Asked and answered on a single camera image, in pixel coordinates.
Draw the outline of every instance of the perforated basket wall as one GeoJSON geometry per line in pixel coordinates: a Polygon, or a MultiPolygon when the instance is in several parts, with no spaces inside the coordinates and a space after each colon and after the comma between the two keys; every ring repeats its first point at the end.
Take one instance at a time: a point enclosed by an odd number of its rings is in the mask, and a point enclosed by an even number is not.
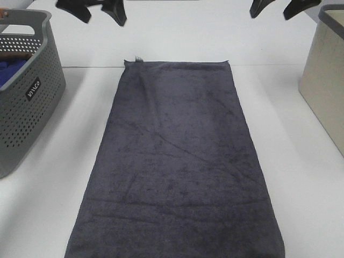
{"type": "Polygon", "coordinates": [[[0,52],[33,56],[0,88],[0,177],[11,173],[52,115],[66,82],[45,11],[7,10],[0,24],[31,26],[35,34],[0,34],[0,52]]]}

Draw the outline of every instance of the laundry basket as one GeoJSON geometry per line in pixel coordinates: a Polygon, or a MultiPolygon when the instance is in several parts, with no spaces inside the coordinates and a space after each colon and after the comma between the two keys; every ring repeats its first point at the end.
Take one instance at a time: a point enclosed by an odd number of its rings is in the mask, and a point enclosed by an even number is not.
{"type": "Polygon", "coordinates": [[[344,155],[344,4],[324,5],[299,91],[344,155]]]}
{"type": "Polygon", "coordinates": [[[11,173],[33,145],[66,87],[56,49],[51,14],[0,10],[0,24],[27,25],[34,35],[0,34],[0,52],[32,57],[0,88],[0,177],[11,173]]]}

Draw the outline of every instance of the white tabletop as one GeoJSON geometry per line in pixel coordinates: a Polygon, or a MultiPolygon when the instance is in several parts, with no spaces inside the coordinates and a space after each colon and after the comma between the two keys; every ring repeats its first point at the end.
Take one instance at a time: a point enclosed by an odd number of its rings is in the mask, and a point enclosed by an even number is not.
{"type": "MultiPolygon", "coordinates": [[[[251,20],[243,2],[127,1],[124,28],[94,8],[88,25],[50,0],[31,8],[53,13],[64,66],[122,67],[136,55],[229,59],[287,258],[343,258],[344,158],[297,85],[316,24],[303,13],[283,21],[284,0],[251,20]]],[[[67,88],[56,111],[18,169],[0,180],[0,258],[63,258],[123,70],[63,70],[67,88]]]]}
{"type": "Polygon", "coordinates": [[[36,0],[28,8],[52,13],[51,26],[64,67],[123,67],[123,60],[218,62],[232,65],[304,64],[316,24],[305,13],[285,21],[289,0],[271,3],[251,19],[251,1],[125,1],[127,23],[91,7],[85,24],[36,0]]]}

